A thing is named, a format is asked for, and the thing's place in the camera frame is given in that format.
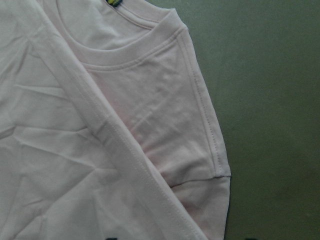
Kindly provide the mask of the pink Snoopy t-shirt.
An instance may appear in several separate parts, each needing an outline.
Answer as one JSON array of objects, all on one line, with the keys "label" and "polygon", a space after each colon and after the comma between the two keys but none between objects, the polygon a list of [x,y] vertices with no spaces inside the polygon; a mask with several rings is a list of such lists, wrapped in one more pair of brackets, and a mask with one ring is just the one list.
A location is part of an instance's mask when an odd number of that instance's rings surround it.
[{"label": "pink Snoopy t-shirt", "polygon": [[222,240],[230,181],[174,8],[1,1],[1,239]]}]

